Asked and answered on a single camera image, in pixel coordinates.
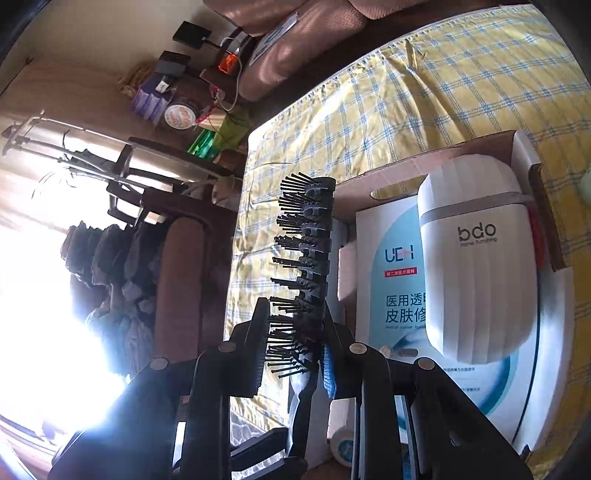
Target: brown sofa cushion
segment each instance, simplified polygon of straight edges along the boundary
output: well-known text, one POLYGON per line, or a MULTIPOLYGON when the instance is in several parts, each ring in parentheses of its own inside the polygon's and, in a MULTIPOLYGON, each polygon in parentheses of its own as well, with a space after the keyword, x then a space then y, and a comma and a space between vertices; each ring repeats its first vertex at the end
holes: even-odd
POLYGON ((203 0, 203 4, 251 35, 265 35, 306 0, 203 0))
POLYGON ((422 4, 427 0, 349 0, 353 6, 370 20, 386 17, 404 8, 422 4))
POLYGON ((367 19, 348 0, 309 0, 298 20, 239 81, 240 95, 256 101, 322 52, 360 32, 367 19))

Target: white humidifier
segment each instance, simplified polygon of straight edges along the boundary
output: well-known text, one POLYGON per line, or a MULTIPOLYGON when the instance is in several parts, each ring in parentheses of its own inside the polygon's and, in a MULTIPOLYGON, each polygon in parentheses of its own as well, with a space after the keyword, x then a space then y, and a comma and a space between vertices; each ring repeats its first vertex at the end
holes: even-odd
POLYGON ((513 353, 537 320, 527 197, 511 168, 464 155, 418 190, 426 331, 445 357, 486 364, 513 353))

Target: hairbrush bristle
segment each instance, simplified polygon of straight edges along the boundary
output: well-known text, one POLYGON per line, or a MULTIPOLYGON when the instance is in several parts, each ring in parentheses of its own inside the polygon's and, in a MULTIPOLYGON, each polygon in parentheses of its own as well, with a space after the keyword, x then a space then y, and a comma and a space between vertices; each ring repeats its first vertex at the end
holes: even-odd
POLYGON ((292 174, 281 182, 282 214, 277 224, 287 235, 276 236, 275 242, 301 255, 296 260, 273 257, 273 263, 300 272, 295 280, 271 279, 282 287, 300 291, 293 299, 269 299, 282 314, 269 316, 265 361, 277 367, 271 371, 281 374, 280 378, 318 368, 335 187, 334 179, 315 179, 303 173, 292 174))

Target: light green object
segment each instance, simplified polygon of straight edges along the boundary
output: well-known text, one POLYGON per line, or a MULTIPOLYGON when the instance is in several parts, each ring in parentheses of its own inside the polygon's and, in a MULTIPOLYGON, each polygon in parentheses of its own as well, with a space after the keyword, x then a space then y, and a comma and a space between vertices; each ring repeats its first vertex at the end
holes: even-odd
POLYGON ((213 139, 213 146, 220 150, 237 150, 244 135, 251 129, 248 112, 236 106, 222 122, 222 126, 213 139))
POLYGON ((591 205, 591 168, 579 180, 579 193, 587 205, 591 205))

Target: yellow plaid bedsheet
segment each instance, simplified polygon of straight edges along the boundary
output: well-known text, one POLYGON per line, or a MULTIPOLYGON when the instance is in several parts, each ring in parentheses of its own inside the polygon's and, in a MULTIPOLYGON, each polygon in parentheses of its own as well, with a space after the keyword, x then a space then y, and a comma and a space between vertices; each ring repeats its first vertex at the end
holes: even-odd
MULTIPOLYGON (((316 87, 249 139, 234 242, 226 334, 256 299, 281 292, 273 237, 280 181, 298 171, 337 182, 426 150, 524 130, 543 164, 564 259, 574 268, 576 332, 567 390, 530 465, 543 476, 591 410, 591 207, 576 183, 591 155, 591 90, 534 7, 449 19, 392 41, 316 87)), ((287 421, 287 382, 265 371, 254 401, 232 408, 266 430, 287 421)))

